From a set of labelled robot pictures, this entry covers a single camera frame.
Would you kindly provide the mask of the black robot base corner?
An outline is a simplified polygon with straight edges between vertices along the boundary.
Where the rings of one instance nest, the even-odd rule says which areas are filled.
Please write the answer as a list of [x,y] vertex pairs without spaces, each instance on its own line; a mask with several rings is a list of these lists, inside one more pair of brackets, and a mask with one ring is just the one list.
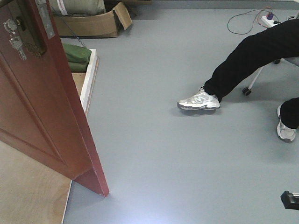
[[285,209],[299,210],[299,194],[284,191],[280,196]]

